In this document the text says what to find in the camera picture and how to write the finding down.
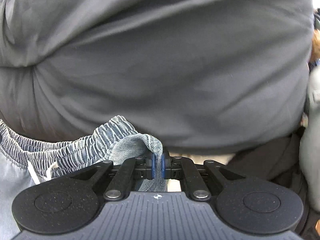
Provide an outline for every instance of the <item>white drawstring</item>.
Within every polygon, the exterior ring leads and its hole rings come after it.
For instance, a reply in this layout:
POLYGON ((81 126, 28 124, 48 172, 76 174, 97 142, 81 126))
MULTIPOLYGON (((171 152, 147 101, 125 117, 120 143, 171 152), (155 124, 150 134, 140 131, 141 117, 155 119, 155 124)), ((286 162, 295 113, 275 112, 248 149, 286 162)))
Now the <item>white drawstring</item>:
POLYGON ((50 167, 47 169, 47 171, 45 172, 46 178, 44 178, 44 179, 45 179, 46 181, 52 179, 52 177, 51 177, 51 170, 52 170, 52 169, 55 169, 55 168, 58 168, 58 163, 57 163, 57 161, 55 161, 54 163, 52 163, 52 164, 50 165, 50 167))
POLYGON ((41 177, 39 178, 38 174, 35 171, 35 168, 33 167, 31 161, 28 161, 28 171, 30 173, 31 178, 33 179, 34 183, 36 185, 40 184, 40 179, 44 180, 44 181, 49 181, 52 179, 52 175, 51 175, 51 171, 52 169, 58 168, 58 163, 57 161, 55 161, 54 163, 52 163, 49 168, 47 169, 47 171, 45 172, 46 177, 41 177))
POLYGON ((33 167, 31 161, 28 161, 28 171, 31 175, 31 178, 35 182, 36 185, 40 184, 40 180, 38 175, 36 174, 35 168, 33 167))

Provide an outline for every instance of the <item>pivot bolt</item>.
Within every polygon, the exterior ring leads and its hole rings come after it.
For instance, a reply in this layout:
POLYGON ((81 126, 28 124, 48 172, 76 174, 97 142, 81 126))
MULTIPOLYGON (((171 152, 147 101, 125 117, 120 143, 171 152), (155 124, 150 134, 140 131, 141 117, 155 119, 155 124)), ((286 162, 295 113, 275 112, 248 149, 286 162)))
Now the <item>pivot bolt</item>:
POLYGON ((108 198, 119 198, 121 196, 121 192, 117 189, 108 190, 105 194, 108 198))
POLYGON ((145 163, 144 157, 137 156, 137 157, 135 157, 135 159, 136 159, 136 164, 137 164, 137 165, 141 165, 141 164, 144 164, 144 163, 145 163))
POLYGON ((203 199, 203 198, 207 198, 209 196, 209 192, 206 190, 196 190, 193 195, 197 198, 197 199, 203 199))
POLYGON ((172 163, 173 164, 180 164, 180 160, 182 159, 182 157, 181 156, 175 156, 175 157, 173 157, 173 159, 172 159, 172 163))

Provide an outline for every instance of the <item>denim shorts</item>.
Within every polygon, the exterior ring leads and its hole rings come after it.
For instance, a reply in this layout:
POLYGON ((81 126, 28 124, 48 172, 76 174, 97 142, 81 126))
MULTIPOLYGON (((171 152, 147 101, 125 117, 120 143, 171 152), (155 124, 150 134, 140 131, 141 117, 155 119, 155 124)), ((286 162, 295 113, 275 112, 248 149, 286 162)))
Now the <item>denim shorts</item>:
POLYGON ((0 240, 19 233, 11 213, 12 201, 19 192, 103 160, 117 165, 127 158, 144 155, 149 149, 156 155, 155 178, 144 180, 139 190, 166 191, 161 176, 161 142, 138 133, 123 116, 112 118, 90 136, 58 143, 25 138, 0 120, 0 140, 0 240))

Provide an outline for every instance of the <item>gray fabric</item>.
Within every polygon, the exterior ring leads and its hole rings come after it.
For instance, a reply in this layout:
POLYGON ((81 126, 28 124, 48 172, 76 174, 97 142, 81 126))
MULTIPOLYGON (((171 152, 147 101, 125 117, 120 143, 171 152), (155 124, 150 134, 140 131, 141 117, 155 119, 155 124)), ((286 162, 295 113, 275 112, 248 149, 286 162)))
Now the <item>gray fabric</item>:
POLYGON ((19 192, 34 185, 28 173, 28 161, 40 181, 43 181, 47 169, 55 161, 58 167, 51 170, 52 178, 103 160, 112 160, 115 165, 121 164, 127 158, 144 155, 149 149, 156 156, 155 178, 144 180, 139 191, 166 191, 166 183, 162 178, 161 142, 148 134, 138 133, 123 116, 112 118, 92 135, 74 142, 31 140, 16 134, 2 120, 0 135, 0 240, 11 239, 19 232, 11 213, 11 205, 19 192))
POLYGON ((311 0, 2 1, 0 118, 17 133, 75 140, 121 114, 212 153, 300 122, 311 0))

